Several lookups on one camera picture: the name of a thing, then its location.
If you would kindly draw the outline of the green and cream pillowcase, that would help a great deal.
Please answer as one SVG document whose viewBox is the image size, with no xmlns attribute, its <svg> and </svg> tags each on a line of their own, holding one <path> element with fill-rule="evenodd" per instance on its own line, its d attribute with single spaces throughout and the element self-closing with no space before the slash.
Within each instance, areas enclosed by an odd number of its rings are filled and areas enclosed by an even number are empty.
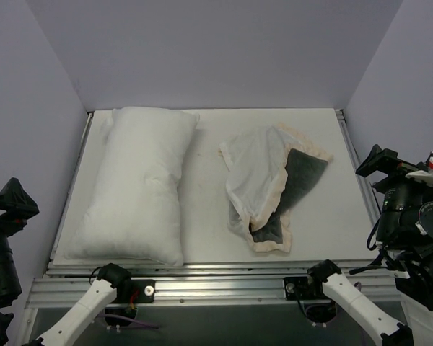
<svg viewBox="0 0 433 346">
<path fill-rule="evenodd" d="M 288 253 L 291 213 L 320 181 L 333 154 L 283 123 L 264 125 L 219 144 L 228 169 L 228 228 L 254 252 Z"/>
</svg>

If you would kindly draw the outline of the white pillow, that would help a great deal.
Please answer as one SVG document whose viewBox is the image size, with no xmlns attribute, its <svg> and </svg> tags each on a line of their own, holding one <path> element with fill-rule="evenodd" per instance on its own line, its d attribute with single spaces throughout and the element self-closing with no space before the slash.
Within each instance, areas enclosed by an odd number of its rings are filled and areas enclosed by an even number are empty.
<svg viewBox="0 0 433 346">
<path fill-rule="evenodd" d="M 65 258 L 183 265 L 178 185 L 199 120 L 155 107 L 112 111 L 92 197 Z"/>
</svg>

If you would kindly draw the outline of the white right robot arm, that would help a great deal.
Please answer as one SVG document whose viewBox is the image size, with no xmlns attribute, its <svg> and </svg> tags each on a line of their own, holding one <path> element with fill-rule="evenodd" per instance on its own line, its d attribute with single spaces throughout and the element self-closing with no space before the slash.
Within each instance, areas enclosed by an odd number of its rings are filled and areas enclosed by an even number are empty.
<svg viewBox="0 0 433 346">
<path fill-rule="evenodd" d="M 339 305 L 376 345 L 433 345 L 433 152 L 426 161 L 412 164 L 374 145 L 355 173 L 368 177 L 375 172 L 385 175 L 373 184 L 384 199 L 368 237 L 374 244 L 367 247 L 378 255 L 349 273 L 387 270 L 406 320 L 385 313 L 330 260 L 307 271 L 306 289 Z"/>
</svg>

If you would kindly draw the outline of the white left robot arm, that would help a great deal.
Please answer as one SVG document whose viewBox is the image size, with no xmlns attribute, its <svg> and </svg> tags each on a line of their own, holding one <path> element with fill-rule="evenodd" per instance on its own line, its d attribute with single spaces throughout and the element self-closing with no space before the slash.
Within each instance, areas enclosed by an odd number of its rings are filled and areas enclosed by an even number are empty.
<svg viewBox="0 0 433 346">
<path fill-rule="evenodd" d="M 0 309 L 12 305 L 22 293 L 8 238 L 21 231 L 37 214 L 37 203 L 13 177 L 0 191 Z M 113 301 L 123 302 L 131 293 L 131 273 L 113 263 L 96 271 L 87 292 L 69 311 L 29 345 L 73 345 L 95 317 Z M 13 314 L 0 312 L 0 345 L 8 342 L 6 331 Z"/>
</svg>

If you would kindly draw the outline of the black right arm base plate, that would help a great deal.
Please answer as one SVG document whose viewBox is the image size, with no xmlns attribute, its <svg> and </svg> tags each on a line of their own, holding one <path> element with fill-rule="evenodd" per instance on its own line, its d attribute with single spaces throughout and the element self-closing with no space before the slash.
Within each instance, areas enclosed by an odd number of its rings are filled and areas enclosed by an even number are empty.
<svg viewBox="0 0 433 346">
<path fill-rule="evenodd" d="M 320 283 L 317 283 L 308 275 L 289 276 L 283 278 L 284 295 L 288 301 L 319 301 L 328 300 L 323 294 Z"/>
</svg>

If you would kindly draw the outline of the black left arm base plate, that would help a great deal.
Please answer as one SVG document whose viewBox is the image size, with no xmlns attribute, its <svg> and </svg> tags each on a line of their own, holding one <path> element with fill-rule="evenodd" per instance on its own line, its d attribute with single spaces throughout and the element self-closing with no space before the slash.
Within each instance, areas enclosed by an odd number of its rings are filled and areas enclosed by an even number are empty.
<svg viewBox="0 0 433 346">
<path fill-rule="evenodd" d="M 155 294 L 155 280 L 124 280 L 120 284 L 108 281 L 108 287 L 115 290 L 114 300 L 110 303 L 123 305 L 136 305 L 138 303 L 152 303 Z"/>
</svg>

